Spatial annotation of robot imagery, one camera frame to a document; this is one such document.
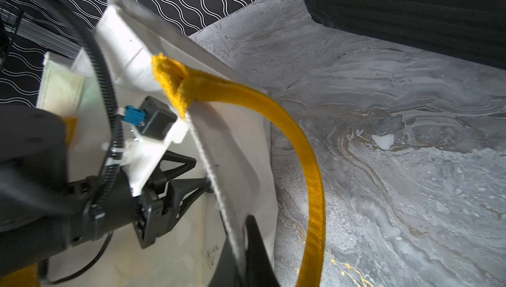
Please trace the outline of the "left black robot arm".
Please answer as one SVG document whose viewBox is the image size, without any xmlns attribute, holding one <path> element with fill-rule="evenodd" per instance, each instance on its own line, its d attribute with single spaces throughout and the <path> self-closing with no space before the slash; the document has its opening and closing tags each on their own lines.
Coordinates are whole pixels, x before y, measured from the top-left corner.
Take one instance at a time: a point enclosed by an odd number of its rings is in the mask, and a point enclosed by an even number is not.
<svg viewBox="0 0 506 287">
<path fill-rule="evenodd" d="M 100 86 L 111 133 L 98 175 L 70 182 L 67 177 L 64 122 L 55 114 L 27 106 L 1 108 L 1 275 L 39 266 L 46 278 L 52 256 L 103 238 L 132 224 L 142 247 L 175 228 L 205 192 L 205 178 L 184 179 L 196 160 L 165 151 L 162 160 L 177 167 L 155 166 L 140 195 L 130 189 L 121 168 L 125 138 L 113 82 L 98 43 L 60 0 L 40 0 L 61 20 L 84 49 Z"/>
</svg>

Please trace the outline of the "white pouch with yellow handles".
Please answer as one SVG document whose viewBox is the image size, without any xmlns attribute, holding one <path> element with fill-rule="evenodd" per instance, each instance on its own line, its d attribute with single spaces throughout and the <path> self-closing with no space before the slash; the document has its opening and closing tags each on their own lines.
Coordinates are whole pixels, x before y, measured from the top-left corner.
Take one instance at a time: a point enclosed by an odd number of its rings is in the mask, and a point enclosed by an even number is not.
<svg viewBox="0 0 506 287">
<path fill-rule="evenodd" d="M 253 215 L 274 270 L 278 204 L 268 145 L 277 126 L 299 157 L 309 196 L 309 221 L 298 286 L 318 286 L 325 250 L 325 196 L 315 154 L 286 110 L 159 16 L 133 0 L 109 0 L 90 32 L 109 68 L 119 112 L 152 96 L 188 125 L 168 151 L 193 157 L 184 179 L 207 178 L 202 194 L 175 228 L 142 249 L 134 226 L 111 242 L 92 240 L 54 255 L 46 278 L 31 265 L 4 286 L 209 286 L 229 239 L 241 275 L 246 265 L 246 218 Z M 98 175 L 111 145 L 100 86 L 84 49 L 73 60 L 45 52 L 34 109 L 65 124 L 70 182 Z"/>
</svg>

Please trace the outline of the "black tool case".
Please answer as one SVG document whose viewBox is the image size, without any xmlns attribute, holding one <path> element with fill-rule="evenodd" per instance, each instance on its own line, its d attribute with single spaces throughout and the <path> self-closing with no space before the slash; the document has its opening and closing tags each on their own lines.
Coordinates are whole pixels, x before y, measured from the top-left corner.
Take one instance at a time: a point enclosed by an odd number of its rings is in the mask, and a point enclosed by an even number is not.
<svg viewBox="0 0 506 287">
<path fill-rule="evenodd" d="M 505 0 L 304 0 L 325 27 L 505 68 Z"/>
</svg>

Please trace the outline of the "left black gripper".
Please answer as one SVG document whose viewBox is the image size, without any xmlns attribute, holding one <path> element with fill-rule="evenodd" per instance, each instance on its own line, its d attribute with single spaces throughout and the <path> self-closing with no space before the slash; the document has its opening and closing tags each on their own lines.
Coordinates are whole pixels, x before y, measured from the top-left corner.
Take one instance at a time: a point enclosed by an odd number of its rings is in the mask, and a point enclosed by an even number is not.
<svg viewBox="0 0 506 287">
<path fill-rule="evenodd" d="M 142 189 L 133 222 L 142 249 L 154 245 L 158 238 L 170 231 L 169 228 L 174 228 L 202 194 L 212 192 L 207 178 L 174 180 L 191 171 L 196 162 L 193 157 L 172 151 L 166 151 L 162 156 L 159 168 L 155 169 Z M 166 163 L 176 164 L 176 167 L 164 170 Z M 209 286 L 280 287 L 253 215 L 246 218 L 245 225 L 248 244 L 244 275 L 239 272 L 227 239 Z"/>
</svg>

